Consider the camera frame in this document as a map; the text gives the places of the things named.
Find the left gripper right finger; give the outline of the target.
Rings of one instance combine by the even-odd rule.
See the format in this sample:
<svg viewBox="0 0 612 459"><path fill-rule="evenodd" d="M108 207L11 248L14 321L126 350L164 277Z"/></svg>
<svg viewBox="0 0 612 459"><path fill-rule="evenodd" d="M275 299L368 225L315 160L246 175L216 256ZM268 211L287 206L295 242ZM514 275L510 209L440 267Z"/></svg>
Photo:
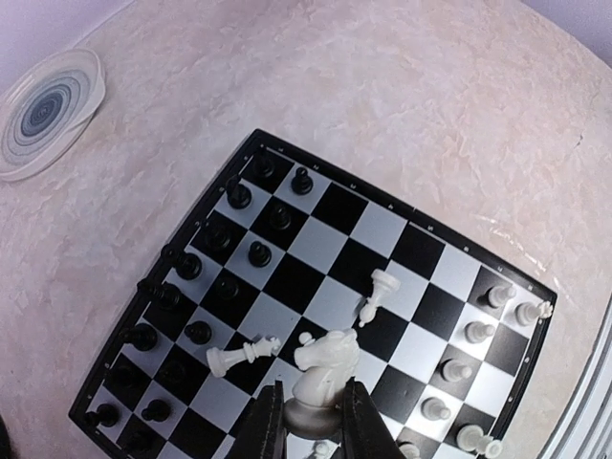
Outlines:
<svg viewBox="0 0 612 459"><path fill-rule="evenodd" d="M403 459L362 382L351 378L341 398L341 450L346 459Z"/></svg>

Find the white rook corner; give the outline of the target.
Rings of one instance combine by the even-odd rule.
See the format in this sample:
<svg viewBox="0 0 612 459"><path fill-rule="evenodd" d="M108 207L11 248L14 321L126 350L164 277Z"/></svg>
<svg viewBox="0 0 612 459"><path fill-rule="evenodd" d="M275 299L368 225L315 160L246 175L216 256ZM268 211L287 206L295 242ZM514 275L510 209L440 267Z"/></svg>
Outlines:
<svg viewBox="0 0 612 459"><path fill-rule="evenodd" d="M542 301L539 304L523 302L516 306L514 315L519 325L529 326L540 319L549 318L553 311L554 306L549 301Z"/></svg>

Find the black white chess board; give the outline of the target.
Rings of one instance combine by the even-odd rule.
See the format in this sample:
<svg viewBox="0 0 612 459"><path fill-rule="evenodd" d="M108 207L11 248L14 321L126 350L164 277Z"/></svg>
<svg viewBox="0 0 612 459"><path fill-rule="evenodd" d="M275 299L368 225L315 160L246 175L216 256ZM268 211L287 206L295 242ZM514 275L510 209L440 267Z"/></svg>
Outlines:
<svg viewBox="0 0 612 459"><path fill-rule="evenodd" d="M401 281L359 327L371 274ZM503 308L494 286L514 286ZM552 316L517 323L523 302L554 291L375 186L263 131L230 157L140 281L79 390L70 419L111 458L222 458L260 390L300 372L302 332L358 334L356 378L391 436L423 458L462 458L455 437L478 425L501 439L532 376ZM465 326L496 327L469 343ZM215 378L206 352L277 337L270 357ZM447 382L445 361L469 365ZM451 410L430 421L422 402Z"/></svg>

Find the white knight piece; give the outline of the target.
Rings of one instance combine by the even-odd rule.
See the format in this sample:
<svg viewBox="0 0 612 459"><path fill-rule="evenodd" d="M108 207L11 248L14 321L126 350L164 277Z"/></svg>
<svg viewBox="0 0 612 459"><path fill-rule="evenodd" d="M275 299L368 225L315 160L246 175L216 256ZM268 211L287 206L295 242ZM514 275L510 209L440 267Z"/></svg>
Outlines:
<svg viewBox="0 0 612 459"><path fill-rule="evenodd" d="M294 360L301 375L283 410L285 427L293 435L321 440L339 430L342 393L359 359L358 334L353 328L331 330L295 349Z"/></svg>

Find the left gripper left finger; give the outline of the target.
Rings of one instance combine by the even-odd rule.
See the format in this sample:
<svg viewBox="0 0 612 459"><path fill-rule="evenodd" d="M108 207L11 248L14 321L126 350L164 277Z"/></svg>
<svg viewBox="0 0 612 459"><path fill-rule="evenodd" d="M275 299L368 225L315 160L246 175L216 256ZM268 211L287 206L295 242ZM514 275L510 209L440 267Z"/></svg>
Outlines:
<svg viewBox="0 0 612 459"><path fill-rule="evenodd" d="M251 408L229 458L283 459L287 457L287 432L283 422L283 383L265 385Z"/></svg>

